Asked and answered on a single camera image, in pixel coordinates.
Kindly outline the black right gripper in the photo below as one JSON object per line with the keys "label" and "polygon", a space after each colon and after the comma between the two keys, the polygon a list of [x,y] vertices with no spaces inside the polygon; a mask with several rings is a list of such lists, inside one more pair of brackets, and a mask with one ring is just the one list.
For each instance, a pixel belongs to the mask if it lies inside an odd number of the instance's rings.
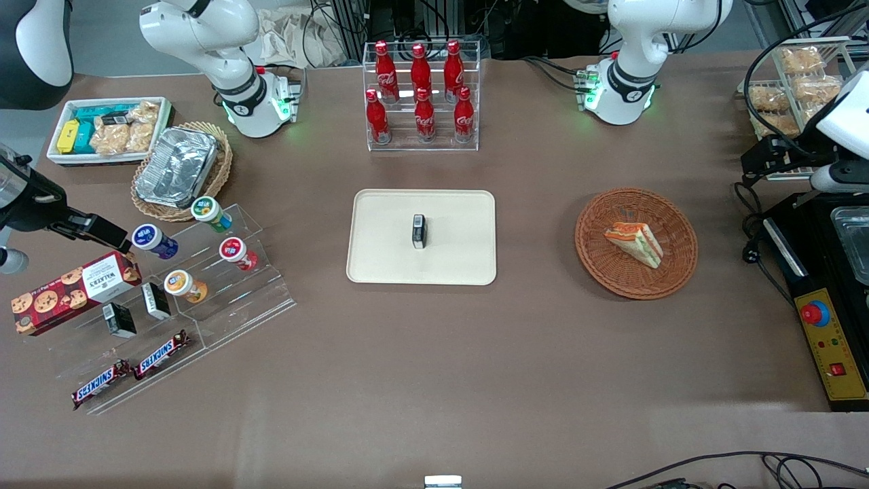
{"label": "black right gripper", "polygon": [[130,252],[128,231],[96,220],[95,214],[72,211],[65,190],[38,171],[31,171],[24,189],[3,207],[3,227],[14,231],[41,231],[66,222],[66,236],[70,239],[96,240],[119,253]]}

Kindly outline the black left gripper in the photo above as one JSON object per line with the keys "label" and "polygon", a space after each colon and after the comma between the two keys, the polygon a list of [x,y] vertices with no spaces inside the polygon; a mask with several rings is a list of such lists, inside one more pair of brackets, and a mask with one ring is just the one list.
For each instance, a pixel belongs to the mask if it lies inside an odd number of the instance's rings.
{"label": "black left gripper", "polygon": [[752,188],[758,181],[808,180],[817,168],[831,163],[838,143],[823,134],[795,137],[788,145],[778,135],[767,135],[741,156],[741,184]]}

